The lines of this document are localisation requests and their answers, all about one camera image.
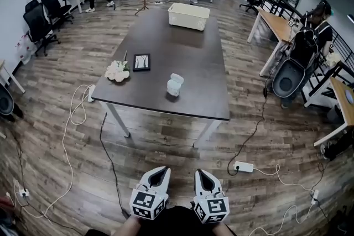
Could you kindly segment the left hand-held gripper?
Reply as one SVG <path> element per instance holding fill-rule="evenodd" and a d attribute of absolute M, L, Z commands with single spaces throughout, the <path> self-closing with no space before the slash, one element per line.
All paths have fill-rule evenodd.
<path fill-rule="evenodd" d="M 156 167 L 146 172 L 133 189 L 129 206 L 135 217 L 154 220 L 166 208 L 171 169 Z"/>

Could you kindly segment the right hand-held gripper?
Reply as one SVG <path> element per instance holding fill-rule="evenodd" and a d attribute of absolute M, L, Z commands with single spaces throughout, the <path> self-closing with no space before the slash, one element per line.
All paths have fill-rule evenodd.
<path fill-rule="evenodd" d="M 194 211 L 202 224 L 223 222 L 230 213 L 229 200 L 221 183 L 211 173 L 197 169 L 194 175 Z"/>

